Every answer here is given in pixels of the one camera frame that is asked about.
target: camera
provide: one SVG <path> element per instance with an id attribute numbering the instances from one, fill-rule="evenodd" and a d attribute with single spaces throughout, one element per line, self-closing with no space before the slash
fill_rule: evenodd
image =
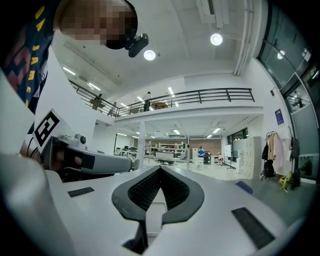
<path id="1" fill-rule="evenodd" d="M 149 37 L 146 33 L 140 36 L 135 35 L 127 40 L 127 45 L 124 47 L 128 50 L 129 57 L 134 58 L 149 44 Z"/>

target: person on balcony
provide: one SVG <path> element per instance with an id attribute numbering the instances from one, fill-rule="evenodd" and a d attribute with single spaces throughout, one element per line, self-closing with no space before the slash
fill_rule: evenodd
<path id="1" fill-rule="evenodd" d="M 143 106 L 144 112 L 149 111 L 150 105 L 151 105 L 151 99 L 152 99 L 151 92 L 148 91 L 147 94 L 144 95 L 144 97 L 142 98 L 142 100 L 144 101 L 144 106 Z"/>
<path id="2" fill-rule="evenodd" d="M 111 109 L 110 109 L 110 111 L 109 111 L 109 113 L 108 113 L 108 116 L 110 116 L 110 117 L 116 117 L 116 115 L 117 115 L 117 103 L 116 102 L 114 102 L 113 103 L 113 106 L 111 106 Z"/>
<path id="3" fill-rule="evenodd" d="M 102 101 L 101 96 L 102 96 L 101 93 L 99 94 L 99 96 L 95 96 L 95 98 L 94 98 L 94 104 L 92 104 L 92 108 L 93 108 L 94 110 L 97 110 L 97 108 L 98 108 L 99 105 L 101 104 L 101 101 Z"/>

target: whiteboard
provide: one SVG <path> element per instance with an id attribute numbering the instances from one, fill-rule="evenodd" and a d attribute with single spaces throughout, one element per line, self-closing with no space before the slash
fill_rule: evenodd
<path id="1" fill-rule="evenodd" d="M 231 145 L 224 145 L 224 156 L 231 157 Z"/>

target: black label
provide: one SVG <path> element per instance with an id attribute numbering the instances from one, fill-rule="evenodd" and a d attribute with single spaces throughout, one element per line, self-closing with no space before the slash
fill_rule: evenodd
<path id="1" fill-rule="evenodd" d="M 42 120 L 40 125 L 34 131 L 36 140 L 38 141 L 40 147 L 45 143 L 46 139 L 49 137 L 51 132 L 57 126 L 60 120 L 55 116 L 52 111 L 50 111 L 46 117 Z"/>

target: railing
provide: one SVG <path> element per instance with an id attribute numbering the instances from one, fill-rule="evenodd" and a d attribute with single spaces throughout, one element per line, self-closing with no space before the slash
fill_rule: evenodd
<path id="1" fill-rule="evenodd" d="M 80 85 L 76 84 L 75 82 L 69 80 L 72 87 L 75 89 L 76 93 L 80 95 L 80 98 L 84 101 L 84 103 L 89 106 L 90 108 L 93 108 L 94 110 L 100 111 L 101 113 L 107 114 L 111 117 L 116 117 L 117 113 L 119 112 L 119 108 L 117 106 L 114 106 L 110 102 L 104 100 L 101 98 L 100 103 L 103 105 L 103 107 L 98 106 L 95 108 L 92 103 L 90 103 L 90 100 L 94 100 L 97 95 L 95 95 L 93 92 L 81 87 Z"/>
<path id="2" fill-rule="evenodd" d="M 150 99 L 150 107 L 144 102 L 136 102 L 126 107 L 119 108 L 118 116 L 127 116 L 141 113 L 144 111 L 153 111 L 157 109 L 176 108 L 182 104 L 202 104 L 213 101 L 235 101 L 249 100 L 255 101 L 251 88 L 213 88 L 202 90 L 190 90 L 175 93 L 174 95 L 164 95 Z"/>

